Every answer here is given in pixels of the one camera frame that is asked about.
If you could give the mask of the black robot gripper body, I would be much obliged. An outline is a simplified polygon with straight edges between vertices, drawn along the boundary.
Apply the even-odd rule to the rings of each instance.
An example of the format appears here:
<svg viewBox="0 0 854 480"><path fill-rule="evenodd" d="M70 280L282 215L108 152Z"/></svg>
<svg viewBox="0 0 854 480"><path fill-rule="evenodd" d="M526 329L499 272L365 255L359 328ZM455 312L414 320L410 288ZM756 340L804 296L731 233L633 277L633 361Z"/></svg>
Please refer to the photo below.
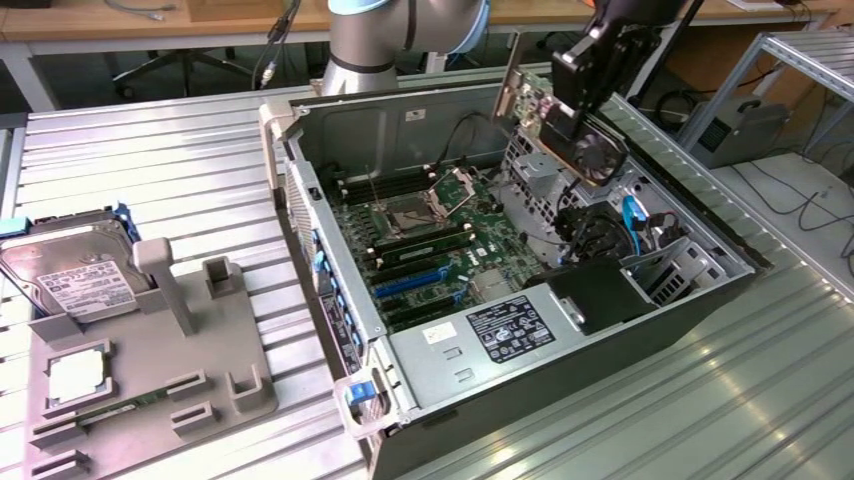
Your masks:
<svg viewBox="0 0 854 480"><path fill-rule="evenodd" d="M682 1L595 1L585 36L553 54L553 95L569 114L590 114L630 81L661 45Z"/></svg>

